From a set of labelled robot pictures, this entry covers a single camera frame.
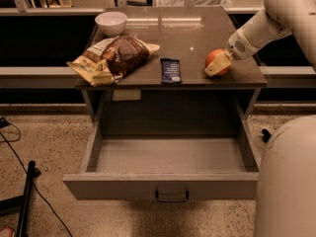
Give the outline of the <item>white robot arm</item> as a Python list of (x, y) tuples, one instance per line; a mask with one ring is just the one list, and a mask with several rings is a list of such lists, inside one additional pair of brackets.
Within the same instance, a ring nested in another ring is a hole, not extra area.
[[(316, 63), (315, 0), (264, 0), (264, 8), (205, 61), (212, 77), (292, 34)], [(270, 138), (257, 184), (254, 237), (316, 237), (316, 116), (293, 119)]]

